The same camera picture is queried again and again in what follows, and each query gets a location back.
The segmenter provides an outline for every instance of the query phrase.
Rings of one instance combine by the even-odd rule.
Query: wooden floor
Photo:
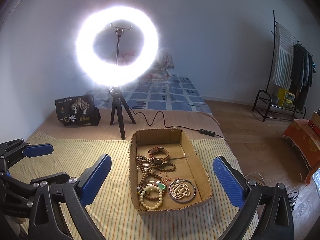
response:
[[[288,121],[267,119],[252,112],[252,106],[206,100],[228,144],[237,157],[244,175],[260,173],[267,186],[282,182],[288,191],[298,187],[300,194],[292,212],[295,239],[303,240],[320,215],[320,199],[312,181],[307,187],[304,179],[308,169],[299,151],[281,138]],[[258,175],[252,178],[261,181]]]

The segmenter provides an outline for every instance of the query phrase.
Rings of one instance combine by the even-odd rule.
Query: black bag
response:
[[[69,124],[98,125],[101,119],[99,109],[94,106],[93,95],[58,99],[56,113],[64,126]]]

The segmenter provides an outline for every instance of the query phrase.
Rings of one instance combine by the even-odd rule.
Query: tripod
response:
[[[116,30],[116,34],[118,35],[117,51],[116,51],[116,66],[118,65],[120,36],[121,36],[121,34],[123,34],[123,32],[124,31],[121,28],[117,28],[117,30]],[[116,113],[116,109],[117,109],[117,116],[118,116],[118,123],[119,123],[119,128],[120,128],[121,139],[125,140],[124,123],[123,123],[123,116],[122,116],[122,105],[124,106],[124,109],[127,111],[127,114],[129,115],[132,123],[136,124],[136,121],[134,120],[132,113],[130,112],[130,108],[129,108],[127,102],[125,101],[124,97],[122,96],[122,92],[121,92],[120,88],[114,87],[110,125],[113,125],[113,120],[115,118],[115,113]]]

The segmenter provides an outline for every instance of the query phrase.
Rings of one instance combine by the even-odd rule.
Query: blue clamp pad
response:
[[[82,206],[92,204],[103,182],[111,170],[111,157],[107,154],[95,162],[95,164],[86,168],[79,177],[78,192]]]
[[[244,189],[220,157],[216,157],[213,160],[213,171],[226,192],[231,204],[235,207],[242,208],[245,203]]]
[[[42,155],[48,155],[53,152],[53,146],[50,143],[46,144],[37,144],[27,146],[27,148],[23,151],[23,155],[29,158],[37,157]]]

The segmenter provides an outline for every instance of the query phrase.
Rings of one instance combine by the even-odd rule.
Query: brown leather strap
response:
[[[152,161],[154,164],[162,164],[169,159],[169,152],[166,149],[164,149],[163,147],[154,147],[154,148],[150,149],[148,151],[148,153],[150,154],[150,161]],[[153,155],[156,155],[159,153],[165,154],[166,157],[159,158],[159,157],[153,156]]]

